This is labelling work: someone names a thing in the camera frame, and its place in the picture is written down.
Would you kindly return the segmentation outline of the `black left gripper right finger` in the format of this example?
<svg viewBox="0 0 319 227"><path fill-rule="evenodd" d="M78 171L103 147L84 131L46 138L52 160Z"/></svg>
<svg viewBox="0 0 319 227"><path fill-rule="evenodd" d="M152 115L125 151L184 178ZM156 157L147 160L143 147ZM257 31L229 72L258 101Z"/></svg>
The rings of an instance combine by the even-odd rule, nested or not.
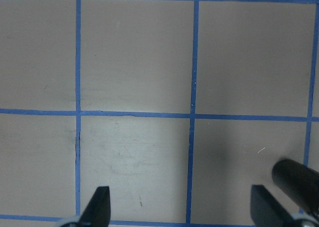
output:
<svg viewBox="0 0 319 227"><path fill-rule="evenodd" d="M256 227L287 227L294 218L263 185L252 185L250 216Z"/></svg>

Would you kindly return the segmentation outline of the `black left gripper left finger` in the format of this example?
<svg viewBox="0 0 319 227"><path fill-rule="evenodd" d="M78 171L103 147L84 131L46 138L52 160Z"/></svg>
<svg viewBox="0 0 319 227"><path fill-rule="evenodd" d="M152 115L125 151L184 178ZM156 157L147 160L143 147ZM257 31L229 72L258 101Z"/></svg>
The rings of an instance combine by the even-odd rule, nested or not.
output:
<svg viewBox="0 0 319 227"><path fill-rule="evenodd" d="M111 219L110 189L98 187L80 216L80 227L107 227Z"/></svg>

